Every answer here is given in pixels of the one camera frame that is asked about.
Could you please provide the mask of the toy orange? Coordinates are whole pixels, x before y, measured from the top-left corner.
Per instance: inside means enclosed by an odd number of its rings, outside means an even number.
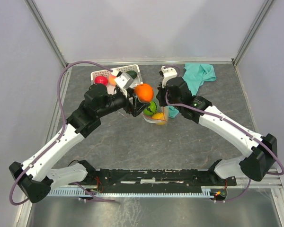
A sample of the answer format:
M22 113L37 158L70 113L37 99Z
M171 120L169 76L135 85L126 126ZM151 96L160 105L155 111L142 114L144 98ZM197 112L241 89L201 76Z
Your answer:
M139 84L134 88L134 93L138 96L140 101L151 102L153 100L154 92L149 84Z

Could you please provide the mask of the green toy watermelon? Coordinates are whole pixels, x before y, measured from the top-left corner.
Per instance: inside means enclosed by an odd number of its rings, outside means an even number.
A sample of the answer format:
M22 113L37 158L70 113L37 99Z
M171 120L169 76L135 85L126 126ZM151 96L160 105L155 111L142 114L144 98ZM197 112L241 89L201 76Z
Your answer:
M150 105L144 109L143 114L146 116L153 116L157 112L157 109L157 104L154 101L151 101Z

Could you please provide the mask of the clear zip top bag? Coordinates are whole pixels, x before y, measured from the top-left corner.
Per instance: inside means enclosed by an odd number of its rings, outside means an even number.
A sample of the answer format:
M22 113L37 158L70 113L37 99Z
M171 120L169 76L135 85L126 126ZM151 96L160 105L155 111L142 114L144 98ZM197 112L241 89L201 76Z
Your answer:
M142 116L148 123L165 125L168 122L169 110L167 107L160 107L151 101L150 105L143 110Z

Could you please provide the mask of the yellow toy lemon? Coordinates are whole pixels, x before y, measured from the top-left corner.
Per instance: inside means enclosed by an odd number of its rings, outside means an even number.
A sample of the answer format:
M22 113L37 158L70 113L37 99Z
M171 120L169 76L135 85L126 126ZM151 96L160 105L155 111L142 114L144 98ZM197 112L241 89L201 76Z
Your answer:
M151 119L155 122L156 125L165 125L167 120L165 118L165 114L163 112L155 113Z

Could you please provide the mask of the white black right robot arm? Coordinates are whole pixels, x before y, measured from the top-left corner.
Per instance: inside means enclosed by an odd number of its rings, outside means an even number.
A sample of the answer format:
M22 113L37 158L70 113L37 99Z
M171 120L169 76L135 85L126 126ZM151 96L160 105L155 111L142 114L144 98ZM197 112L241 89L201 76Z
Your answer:
M226 139L241 152L241 156L218 160L208 172L208 181L219 185L224 179L245 175L260 182L275 163L277 140L271 134L263 136L249 130L223 114L210 101L194 96L180 77L163 79L156 98L160 106L175 107L184 118L204 126Z

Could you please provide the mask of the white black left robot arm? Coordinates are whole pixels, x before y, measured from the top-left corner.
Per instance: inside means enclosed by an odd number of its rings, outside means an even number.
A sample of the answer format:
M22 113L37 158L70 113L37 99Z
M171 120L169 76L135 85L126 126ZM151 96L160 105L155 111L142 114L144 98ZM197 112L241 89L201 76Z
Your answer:
M150 104L154 96L152 87L139 84L134 88L116 87L109 94L103 84L93 84L84 94L84 100L68 117L63 117L62 128L31 158L13 162L9 171L14 178L9 200L13 205L13 192L18 186L26 195L26 200L37 203L55 188L69 183L91 184L95 180L93 167L85 160L79 163L54 169L53 166L76 144L83 141L101 125L101 118L124 109L132 116L138 116Z

